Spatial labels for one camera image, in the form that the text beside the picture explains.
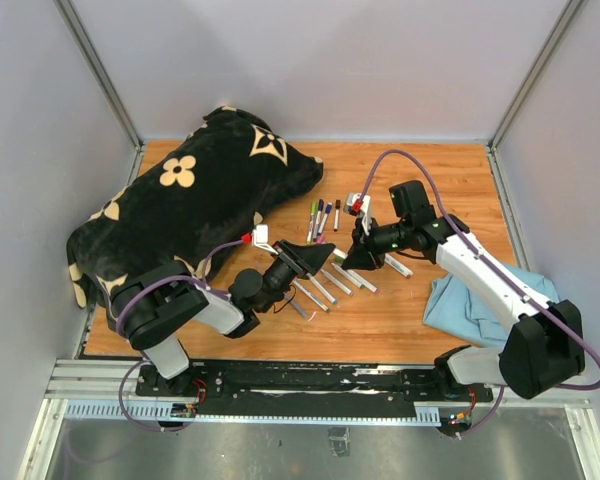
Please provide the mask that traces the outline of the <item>light green marker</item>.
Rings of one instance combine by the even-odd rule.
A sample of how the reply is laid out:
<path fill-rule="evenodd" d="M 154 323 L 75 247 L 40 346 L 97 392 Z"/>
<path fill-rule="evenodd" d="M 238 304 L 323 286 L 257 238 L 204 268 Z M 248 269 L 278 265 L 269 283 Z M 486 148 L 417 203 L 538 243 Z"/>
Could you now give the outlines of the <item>light green marker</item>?
<path fill-rule="evenodd" d="M 306 244 L 307 245 L 311 244 L 313 241 L 313 235 L 314 235 L 313 232 L 314 232 L 315 217 L 316 217 L 317 209 L 318 209 L 317 202 L 312 201 L 311 207 L 310 207 L 309 225 L 308 225 L 307 235 L 306 235 Z"/>

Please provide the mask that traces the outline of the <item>magenta cap marker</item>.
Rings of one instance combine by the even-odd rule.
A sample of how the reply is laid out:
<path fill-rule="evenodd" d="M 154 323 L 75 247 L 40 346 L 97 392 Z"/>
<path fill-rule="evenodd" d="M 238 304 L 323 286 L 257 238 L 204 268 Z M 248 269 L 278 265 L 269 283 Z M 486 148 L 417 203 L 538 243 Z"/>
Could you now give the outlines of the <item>magenta cap marker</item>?
<path fill-rule="evenodd" d="M 413 271 L 411 269 L 389 254 L 385 255 L 385 263 L 405 278 L 411 278 L 413 276 Z"/>

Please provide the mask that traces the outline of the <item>black cap whiteboard marker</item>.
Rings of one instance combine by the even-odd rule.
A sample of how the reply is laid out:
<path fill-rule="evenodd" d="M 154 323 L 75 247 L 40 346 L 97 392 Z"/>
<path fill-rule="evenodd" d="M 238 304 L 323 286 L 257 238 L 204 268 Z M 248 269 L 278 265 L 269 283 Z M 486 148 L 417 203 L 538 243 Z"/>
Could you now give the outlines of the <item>black cap whiteboard marker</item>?
<path fill-rule="evenodd" d="M 340 226 L 340 212 L 341 212 L 341 200 L 336 199 L 333 207 L 334 220 L 333 220 L 333 231 L 337 232 Z"/>

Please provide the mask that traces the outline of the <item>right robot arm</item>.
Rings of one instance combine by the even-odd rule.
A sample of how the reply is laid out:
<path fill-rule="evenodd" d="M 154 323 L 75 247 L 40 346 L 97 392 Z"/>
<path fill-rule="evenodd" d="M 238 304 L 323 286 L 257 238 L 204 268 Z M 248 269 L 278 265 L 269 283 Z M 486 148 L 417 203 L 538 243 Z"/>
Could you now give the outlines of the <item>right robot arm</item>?
<path fill-rule="evenodd" d="M 432 378 L 440 397 L 454 400 L 471 384 L 492 384 L 532 399 L 583 372 L 581 314 L 572 302 L 554 302 L 503 268 L 464 223 L 436 214 L 421 181 L 389 193 L 398 220 L 388 225 L 372 217 L 369 196 L 348 195 L 343 209 L 356 220 L 343 268 L 376 270 L 391 252 L 420 252 L 475 294 L 507 335 L 501 347 L 458 347 L 437 357 Z"/>

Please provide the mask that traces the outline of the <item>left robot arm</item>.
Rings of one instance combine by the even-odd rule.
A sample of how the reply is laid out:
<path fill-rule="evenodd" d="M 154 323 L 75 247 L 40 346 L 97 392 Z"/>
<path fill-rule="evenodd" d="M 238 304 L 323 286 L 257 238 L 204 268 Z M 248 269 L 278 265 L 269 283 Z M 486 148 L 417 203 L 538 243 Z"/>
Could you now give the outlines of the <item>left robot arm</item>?
<path fill-rule="evenodd" d="M 194 320 L 228 338 L 240 338 L 260 324 L 257 317 L 283 301 L 292 282 L 318 273 L 335 249 L 332 243 L 274 243 L 271 266 L 263 273 L 244 269 L 227 293 L 218 293 L 174 260 L 126 281 L 110 298 L 116 332 L 141 352 L 170 394 L 187 393 L 194 383 L 190 359 L 176 332 Z"/>

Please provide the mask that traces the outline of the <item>dark blue marker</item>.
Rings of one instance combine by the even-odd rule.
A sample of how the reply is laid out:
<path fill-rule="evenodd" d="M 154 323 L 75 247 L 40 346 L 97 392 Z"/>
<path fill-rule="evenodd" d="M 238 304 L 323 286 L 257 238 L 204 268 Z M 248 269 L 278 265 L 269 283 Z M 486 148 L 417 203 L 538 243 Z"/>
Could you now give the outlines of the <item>dark blue marker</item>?
<path fill-rule="evenodd" d="M 321 216 L 324 209 L 324 200 L 319 199 L 317 202 L 317 207 L 315 211 L 314 225 L 313 225 L 313 235 L 312 241 L 317 241 L 319 236 L 320 224 L 321 224 Z"/>

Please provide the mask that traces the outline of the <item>green cap white marker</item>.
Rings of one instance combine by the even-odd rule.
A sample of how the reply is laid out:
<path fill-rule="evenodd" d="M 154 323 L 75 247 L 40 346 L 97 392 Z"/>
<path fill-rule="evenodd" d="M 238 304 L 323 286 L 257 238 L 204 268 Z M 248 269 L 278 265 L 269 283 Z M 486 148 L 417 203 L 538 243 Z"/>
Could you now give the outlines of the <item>green cap white marker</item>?
<path fill-rule="evenodd" d="M 364 284 L 361 283 L 356 277 L 354 277 L 351 273 L 348 273 L 341 266 L 335 262 L 331 262 L 331 266 L 344 278 L 354 284 L 357 288 L 363 289 L 365 288 Z"/>

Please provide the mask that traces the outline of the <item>purple marker grey body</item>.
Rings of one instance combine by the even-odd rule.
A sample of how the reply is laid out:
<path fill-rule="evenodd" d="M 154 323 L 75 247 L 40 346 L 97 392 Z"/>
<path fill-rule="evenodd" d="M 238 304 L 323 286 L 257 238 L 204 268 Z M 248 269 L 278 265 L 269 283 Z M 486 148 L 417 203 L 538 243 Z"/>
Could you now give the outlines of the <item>purple marker grey body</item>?
<path fill-rule="evenodd" d="M 293 299 L 289 299 L 290 306 L 305 320 L 309 319 L 309 314 Z"/>

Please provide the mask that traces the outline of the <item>pink cap marker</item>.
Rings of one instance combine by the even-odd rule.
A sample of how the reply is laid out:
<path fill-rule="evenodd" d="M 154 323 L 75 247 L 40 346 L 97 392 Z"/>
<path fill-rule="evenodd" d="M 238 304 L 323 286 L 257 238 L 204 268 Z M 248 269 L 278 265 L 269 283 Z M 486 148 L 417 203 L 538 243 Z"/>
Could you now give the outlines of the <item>pink cap marker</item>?
<path fill-rule="evenodd" d="M 355 272 L 353 270 L 350 270 L 349 273 L 361 285 L 363 285 L 365 288 L 367 288 L 368 290 L 370 290 L 372 293 L 376 293 L 378 291 L 378 288 L 374 284 L 372 284 L 370 281 L 368 281 L 367 279 L 365 279 L 364 277 L 362 277 L 359 273 L 357 273 L 357 272 Z"/>

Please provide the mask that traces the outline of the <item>lavender cap marker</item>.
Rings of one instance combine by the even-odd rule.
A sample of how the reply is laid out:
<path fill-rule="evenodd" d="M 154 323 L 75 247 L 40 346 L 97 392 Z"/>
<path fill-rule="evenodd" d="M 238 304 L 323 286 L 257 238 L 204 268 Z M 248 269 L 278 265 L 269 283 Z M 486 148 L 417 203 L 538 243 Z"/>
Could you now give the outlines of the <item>lavender cap marker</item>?
<path fill-rule="evenodd" d="M 353 291 L 344 283 L 342 283 L 338 278 L 336 278 L 333 274 L 331 274 L 325 269 L 321 269 L 320 271 L 331 283 L 333 283 L 337 288 L 343 291 L 347 296 L 353 296 Z"/>

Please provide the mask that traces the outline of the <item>light blue marker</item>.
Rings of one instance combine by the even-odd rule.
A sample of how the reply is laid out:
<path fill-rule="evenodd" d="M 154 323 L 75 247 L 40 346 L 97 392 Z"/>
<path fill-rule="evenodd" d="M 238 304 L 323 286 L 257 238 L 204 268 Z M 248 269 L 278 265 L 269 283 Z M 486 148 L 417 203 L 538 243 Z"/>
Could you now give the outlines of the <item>light blue marker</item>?
<path fill-rule="evenodd" d="M 314 276 L 309 276 L 310 282 L 321 292 L 331 304 L 337 304 L 337 299 Z"/>

